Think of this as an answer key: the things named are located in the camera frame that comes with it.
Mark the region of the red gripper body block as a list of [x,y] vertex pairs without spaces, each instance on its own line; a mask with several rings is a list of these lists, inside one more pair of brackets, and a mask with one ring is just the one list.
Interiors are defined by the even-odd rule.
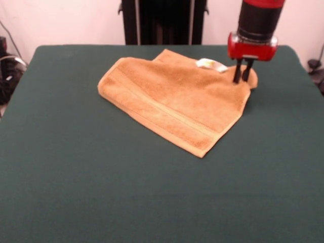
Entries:
[[265,43],[252,43],[242,39],[236,32],[228,37],[227,49],[231,59],[255,59],[270,61],[278,48],[278,39],[273,36]]

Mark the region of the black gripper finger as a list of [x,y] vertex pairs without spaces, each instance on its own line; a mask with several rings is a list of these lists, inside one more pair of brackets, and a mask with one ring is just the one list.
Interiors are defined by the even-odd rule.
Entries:
[[234,73],[234,77],[233,77],[233,82],[235,84],[239,83],[239,79],[241,77],[241,63],[242,63],[242,59],[236,60],[236,68],[235,68],[235,73]]
[[245,61],[247,62],[247,66],[242,73],[242,79],[247,82],[250,75],[251,68],[253,66],[253,59],[246,59]]

